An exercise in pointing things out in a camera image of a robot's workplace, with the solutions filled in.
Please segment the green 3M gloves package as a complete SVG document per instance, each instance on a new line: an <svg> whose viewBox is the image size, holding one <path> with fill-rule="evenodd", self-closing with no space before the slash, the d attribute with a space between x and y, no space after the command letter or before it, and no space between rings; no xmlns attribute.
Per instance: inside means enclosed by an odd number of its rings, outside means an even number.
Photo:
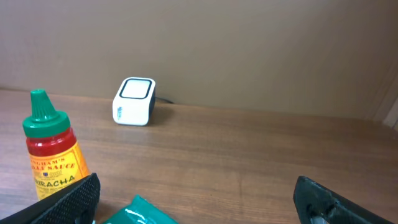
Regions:
<svg viewBox="0 0 398 224"><path fill-rule="evenodd" d="M136 195L130 205L120 209L105 224L178 224L153 204Z"/></svg>

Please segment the red sauce bottle green cap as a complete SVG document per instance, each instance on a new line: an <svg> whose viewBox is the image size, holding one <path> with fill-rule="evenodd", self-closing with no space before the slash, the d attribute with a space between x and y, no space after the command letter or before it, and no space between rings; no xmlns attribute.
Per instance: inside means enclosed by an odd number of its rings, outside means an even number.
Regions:
<svg viewBox="0 0 398 224"><path fill-rule="evenodd" d="M56 110L43 89L30 92L32 114L23 120L39 200L90 175L70 119Z"/></svg>

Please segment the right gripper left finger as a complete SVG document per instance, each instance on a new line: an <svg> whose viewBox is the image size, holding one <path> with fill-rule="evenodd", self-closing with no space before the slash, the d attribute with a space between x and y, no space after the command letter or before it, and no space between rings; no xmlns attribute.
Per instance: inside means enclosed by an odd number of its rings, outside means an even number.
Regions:
<svg viewBox="0 0 398 224"><path fill-rule="evenodd" d="M1 224L92 224L100 200L97 174L55 192L1 220Z"/></svg>

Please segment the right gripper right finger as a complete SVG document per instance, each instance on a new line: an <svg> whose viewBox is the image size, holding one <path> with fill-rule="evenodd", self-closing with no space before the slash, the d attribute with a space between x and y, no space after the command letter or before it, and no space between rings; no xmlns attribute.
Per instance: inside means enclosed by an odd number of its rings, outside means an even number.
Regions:
<svg viewBox="0 0 398 224"><path fill-rule="evenodd" d="M306 176L298 177L293 200L304 224L392 224Z"/></svg>

